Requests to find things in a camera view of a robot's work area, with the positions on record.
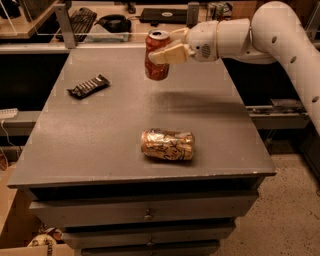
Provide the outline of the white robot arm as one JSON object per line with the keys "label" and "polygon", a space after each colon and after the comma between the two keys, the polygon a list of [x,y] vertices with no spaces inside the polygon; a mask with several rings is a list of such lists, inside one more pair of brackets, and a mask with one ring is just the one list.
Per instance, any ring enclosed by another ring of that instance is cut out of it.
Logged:
{"label": "white robot arm", "polygon": [[248,19],[206,21],[169,34],[171,42],[147,54],[154,64],[232,58],[245,63],[277,61],[286,71],[320,133],[320,52],[287,4],[271,1]]}

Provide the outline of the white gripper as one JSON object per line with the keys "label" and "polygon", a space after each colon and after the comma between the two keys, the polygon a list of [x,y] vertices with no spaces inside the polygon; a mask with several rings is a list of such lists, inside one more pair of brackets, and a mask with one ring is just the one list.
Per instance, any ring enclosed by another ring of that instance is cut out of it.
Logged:
{"label": "white gripper", "polygon": [[170,33],[173,42],[148,54],[156,65],[182,64],[191,56],[199,62],[213,62],[217,54],[218,21],[198,23],[190,30],[187,27]]}

